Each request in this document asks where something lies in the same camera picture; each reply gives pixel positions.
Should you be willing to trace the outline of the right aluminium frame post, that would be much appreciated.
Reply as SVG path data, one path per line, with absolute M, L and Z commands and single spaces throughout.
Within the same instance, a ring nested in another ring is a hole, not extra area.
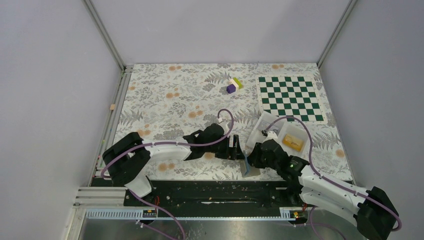
M 344 9 L 342 16 L 340 17 L 336 27 L 334 28 L 328 42 L 326 43 L 322 53 L 320 54 L 318 61 L 316 62 L 317 67 L 320 69 L 328 54 L 330 53 L 333 45 L 335 44 L 336 40 L 339 37 L 339 34 L 341 33 L 341 31 L 343 30 L 343 27 L 345 26 L 346 22 L 348 21 L 351 13 L 353 12 L 355 6 L 357 5 L 358 0 L 350 0 L 346 6 L 346 8 Z

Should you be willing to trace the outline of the white pink block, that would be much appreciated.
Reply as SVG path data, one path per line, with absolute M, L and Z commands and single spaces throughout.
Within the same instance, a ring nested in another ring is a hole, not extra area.
M 236 86 L 236 88 L 237 88 L 237 90 L 236 90 L 236 91 L 238 91 L 238 90 L 239 90 L 239 89 L 238 89 L 237 84 L 235 84 L 235 82 L 232 80 L 232 78 L 230 79 L 230 84 L 233 84 L 233 85 L 235 85 L 235 86 Z

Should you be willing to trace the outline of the green block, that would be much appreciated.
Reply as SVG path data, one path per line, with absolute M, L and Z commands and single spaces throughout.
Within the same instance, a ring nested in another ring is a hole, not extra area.
M 243 84 L 236 77 L 233 77 L 232 80 L 235 82 L 235 84 L 237 84 L 238 89 L 242 89 L 243 88 Z

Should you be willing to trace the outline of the grey card holder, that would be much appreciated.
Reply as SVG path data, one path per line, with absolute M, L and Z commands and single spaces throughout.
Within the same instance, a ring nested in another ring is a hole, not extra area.
M 247 153 L 245 151 L 243 151 L 243 155 L 244 157 L 247 157 Z M 240 165 L 240 172 L 241 172 L 241 176 L 243 178 L 249 178 L 249 177 L 254 177 L 254 176 L 259 176 L 261 174 L 260 169 L 259 168 L 255 168 L 254 166 L 250 166 L 250 172 L 248 175 L 244 176 L 244 160 L 240 160 L 239 161 L 239 165 Z

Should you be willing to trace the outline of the aluminium frame post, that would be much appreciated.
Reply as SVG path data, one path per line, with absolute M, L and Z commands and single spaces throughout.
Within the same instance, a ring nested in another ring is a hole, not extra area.
M 94 25 L 96 26 L 101 38 L 103 39 L 107 49 L 109 50 L 112 58 L 114 59 L 116 65 L 121 71 L 126 70 L 126 64 L 124 63 L 122 57 L 120 56 L 115 44 L 113 43 L 112 38 L 110 37 L 106 26 L 104 25 L 94 3 L 92 0 L 82 0 L 89 16 L 91 17 Z
M 317 67 L 320 69 L 328 54 L 330 53 L 333 45 L 335 44 L 336 40 L 339 37 L 339 34 L 341 33 L 341 31 L 343 30 L 343 27 L 345 26 L 346 22 L 348 21 L 351 13 L 353 12 L 355 6 L 357 5 L 358 0 L 350 0 L 346 6 L 346 8 L 344 9 L 342 16 L 340 17 L 336 27 L 334 28 L 328 42 L 326 43 L 322 53 L 320 54 L 318 61 L 316 62 Z

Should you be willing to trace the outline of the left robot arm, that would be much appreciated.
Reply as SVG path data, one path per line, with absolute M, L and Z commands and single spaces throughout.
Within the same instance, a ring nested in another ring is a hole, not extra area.
M 228 125 L 213 123 L 204 130 L 197 130 L 177 140 L 144 140 L 137 132 L 131 132 L 103 154 L 105 164 L 101 176 L 108 173 L 114 187 L 125 187 L 134 193 L 144 206 L 152 204 L 155 192 L 142 169 L 149 161 L 200 159 L 206 153 L 223 160 L 244 160 L 239 137 L 230 134 Z

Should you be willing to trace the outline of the left aluminium frame post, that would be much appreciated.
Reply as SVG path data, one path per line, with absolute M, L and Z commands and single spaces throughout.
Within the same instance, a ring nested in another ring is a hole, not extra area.
M 103 39 L 107 49 L 109 50 L 112 58 L 114 59 L 116 65 L 121 71 L 126 70 L 126 64 L 124 63 L 122 57 L 120 56 L 115 44 L 113 43 L 112 38 L 110 37 L 106 26 L 104 25 L 94 3 L 92 0 L 82 0 L 89 16 L 91 17 L 94 25 L 96 26 L 101 38 Z

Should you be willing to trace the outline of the purple block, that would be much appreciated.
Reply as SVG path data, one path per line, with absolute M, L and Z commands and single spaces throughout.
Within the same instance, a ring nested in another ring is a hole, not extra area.
M 226 87 L 226 92 L 232 94 L 237 91 L 237 87 L 234 84 L 230 84 Z

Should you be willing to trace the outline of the translucent plastic bin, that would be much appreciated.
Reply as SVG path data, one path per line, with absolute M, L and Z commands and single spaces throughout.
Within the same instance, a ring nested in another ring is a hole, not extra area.
M 249 155 L 253 151 L 253 148 L 256 143 L 262 143 L 265 140 L 265 137 L 262 135 L 262 130 L 266 130 L 267 127 L 277 119 L 277 116 L 274 116 L 266 111 L 261 114 L 245 144 L 245 152 L 247 153 L 247 155 Z M 289 155 L 297 156 L 307 161 L 309 160 L 310 140 L 307 132 L 302 126 L 296 126 L 295 122 L 289 122 L 288 119 L 281 119 L 278 122 L 274 123 L 270 127 L 269 131 L 274 131 L 277 134 L 277 142 Z M 288 146 L 282 144 L 283 137 L 286 134 L 291 134 L 304 140 L 304 145 L 301 152 L 297 152 L 289 148 Z

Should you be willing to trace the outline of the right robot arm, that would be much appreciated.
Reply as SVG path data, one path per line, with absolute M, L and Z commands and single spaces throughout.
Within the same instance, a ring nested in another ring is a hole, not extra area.
M 386 240 L 402 223 L 386 192 L 366 189 L 319 173 L 309 161 L 285 152 L 273 139 L 256 143 L 247 157 L 256 168 L 271 168 L 288 184 L 287 201 L 329 211 L 356 227 L 368 240 Z

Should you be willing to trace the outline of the floral table mat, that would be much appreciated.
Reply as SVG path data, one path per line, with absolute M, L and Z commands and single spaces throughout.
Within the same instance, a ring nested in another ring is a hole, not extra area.
M 323 173 L 351 181 L 353 174 L 332 113 L 319 69 L 315 63 L 136 64 L 130 76 L 121 114 L 111 144 L 137 132 L 143 139 L 176 140 L 217 121 L 234 116 L 233 133 L 240 146 L 246 142 L 261 112 L 257 98 L 258 75 L 311 75 L 326 108 L 327 124 L 309 124 L 313 165 Z M 228 94 L 230 79 L 243 88 Z

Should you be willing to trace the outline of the green white chessboard mat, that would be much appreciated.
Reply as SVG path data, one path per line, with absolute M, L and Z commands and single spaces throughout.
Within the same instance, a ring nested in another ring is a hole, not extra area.
M 258 109 L 276 117 L 292 116 L 304 123 L 327 124 L 327 109 L 311 75 L 257 75 Z

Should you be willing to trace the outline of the orange card in bin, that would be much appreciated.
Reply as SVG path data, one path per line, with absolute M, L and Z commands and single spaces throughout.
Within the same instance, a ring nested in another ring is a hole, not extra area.
M 296 152 L 301 152 L 305 141 L 295 135 L 287 133 L 283 139 L 282 144 L 293 149 Z

